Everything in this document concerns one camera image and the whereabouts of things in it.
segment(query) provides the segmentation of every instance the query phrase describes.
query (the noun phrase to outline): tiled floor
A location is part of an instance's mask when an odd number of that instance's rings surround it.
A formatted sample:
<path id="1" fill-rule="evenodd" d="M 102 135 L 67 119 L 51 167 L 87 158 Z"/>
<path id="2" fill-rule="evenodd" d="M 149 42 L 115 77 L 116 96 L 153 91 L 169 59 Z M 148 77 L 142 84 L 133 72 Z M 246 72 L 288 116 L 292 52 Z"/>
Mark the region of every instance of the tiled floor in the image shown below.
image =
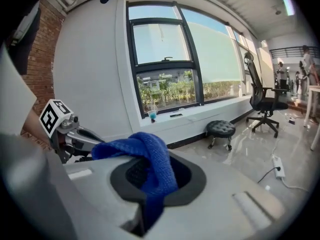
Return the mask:
<path id="1" fill-rule="evenodd" d="M 284 181 L 289 186 L 310 189 L 320 168 L 320 143 L 316 150 L 310 150 L 317 126 L 309 123 L 308 127 L 303 127 L 304 119 L 302 118 L 297 118 L 295 125 L 290 124 L 285 114 L 290 117 L 304 117 L 294 110 L 280 111 L 280 113 L 276 111 L 272 119 L 280 122 L 278 138 L 274 138 L 274 132 L 266 124 L 252 133 L 251 127 L 257 121 L 246 123 L 243 119 L 235 124 L 236 132 L 231 142 L 232 151 L 226 149 L 226 139 L 216 139 L 214 147 L 208 149 L 211 137 L 179 147 L 177 150 L 230 165 L 257 182 L 274 167 L 272 151 L 278 140 L 274 155 L 282 160 Z M 297 208 L 307 196 L 303 190 L 286 188 L 280 180 L 276 179 L 273 171 L 259 185 L 263 188 L 270 186 L 269 191 L 283 203 L 287 210 Z"/>

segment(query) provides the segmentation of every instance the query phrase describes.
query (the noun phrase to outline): black stool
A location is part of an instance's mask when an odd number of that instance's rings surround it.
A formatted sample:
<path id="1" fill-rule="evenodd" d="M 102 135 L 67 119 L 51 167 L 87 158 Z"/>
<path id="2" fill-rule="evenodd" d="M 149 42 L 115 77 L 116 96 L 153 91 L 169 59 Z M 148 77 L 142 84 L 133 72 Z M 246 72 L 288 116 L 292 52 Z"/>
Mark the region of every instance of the black stool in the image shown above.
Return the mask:
<path id="1" fill-rule="evenodd" d="M 208 146 L 208 149 L 211 149 L 214 146 L 216 138 L 228 138 L 228 149 L 231 151 L 231 137 L 235 132 L 236 127 L 228 121 L 219 120 L 208 123 L 206 126 L 206 135 L 213 136 L 213 140 Z"/>

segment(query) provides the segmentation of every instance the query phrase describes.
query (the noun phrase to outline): trees outside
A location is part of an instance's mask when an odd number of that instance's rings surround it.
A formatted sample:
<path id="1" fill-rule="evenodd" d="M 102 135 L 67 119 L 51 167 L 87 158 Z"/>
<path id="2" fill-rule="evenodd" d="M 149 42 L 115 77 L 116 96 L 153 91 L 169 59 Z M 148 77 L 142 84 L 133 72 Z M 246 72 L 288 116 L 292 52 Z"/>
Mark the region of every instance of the trees outside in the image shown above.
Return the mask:
<path id="1" fill-rule="evenodd" d="M 143 105 L 144 112 L 150 110 L 150 105 L 155 104 L 159 110 L 172 108 L 196 102 L 195 83 L 191 70 L 186 70 L 179 77 L 158 77 L 159 90 L 154 91 L 150 88 L 149 82 L 144 81 L 138 76 L 137 83 Z M 231 88 L 234 94 L 239 93 L 240 81 L 220 81 L 203 84 L 203 94 L 205 100 L 226 97 L 230 95 Z"/>

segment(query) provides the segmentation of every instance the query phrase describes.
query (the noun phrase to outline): office chair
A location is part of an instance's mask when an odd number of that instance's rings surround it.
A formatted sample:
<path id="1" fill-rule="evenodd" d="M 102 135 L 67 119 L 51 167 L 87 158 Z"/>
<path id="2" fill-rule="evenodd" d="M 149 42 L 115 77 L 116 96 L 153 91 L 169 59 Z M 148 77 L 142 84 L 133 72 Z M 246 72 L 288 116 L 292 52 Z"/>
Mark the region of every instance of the office chair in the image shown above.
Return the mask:
<path id="1" fill-rule="evenodd" d="M 275 131 L 274 137 L 278 137 L 279 122 L 269 119 L 276 110 L 286 110 L 288 109 L 288 104 L 284 102 L 279 102 L 279 94 L 285 92 L 284 89 L 274 89 L 271 87 L 263 87 L 259 79 L 256 66 L 253 62 L 254 57 L 250 52 L 244 55 L 244 63 L 246 64 L 250 76 L 252 79 L 252 97 L 250 99 L 250 104 L 255 111 L 259 111 L 258 114 L 263 113 L 262 117 L 247 117 L 246 122 L 249 120 L 258 120 L 259 123 L 252 128 L 252 132 L 256 131 L 256 128 L 262 124 L 267 124 L 272 130 Z M 275 93 L 274 98 L 266 97 L 267 90 L 271 90 Z"/>

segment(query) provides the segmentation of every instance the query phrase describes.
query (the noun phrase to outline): microfiber cloth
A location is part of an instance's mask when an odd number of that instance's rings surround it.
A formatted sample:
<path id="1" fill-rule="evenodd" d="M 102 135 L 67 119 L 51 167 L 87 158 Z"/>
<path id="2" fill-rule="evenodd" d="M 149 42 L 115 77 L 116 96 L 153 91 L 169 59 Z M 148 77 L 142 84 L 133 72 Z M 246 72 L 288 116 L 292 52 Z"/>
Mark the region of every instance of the microfiber cloth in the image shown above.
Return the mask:
<path id="1" fill-rule="evenodd" d="M 138 132 L 127 139 L 100 143 L 92 149 L 91 155 L 93 160 L 122 155 L 144 157 L 149 160 L 147 180 L 140 188 L 146 194 L 144 218 L 145 228 L 148 230 L 163 212 L 165 196 L 178 190 L 169 151 L 164 141 L 154 134 Z"/>

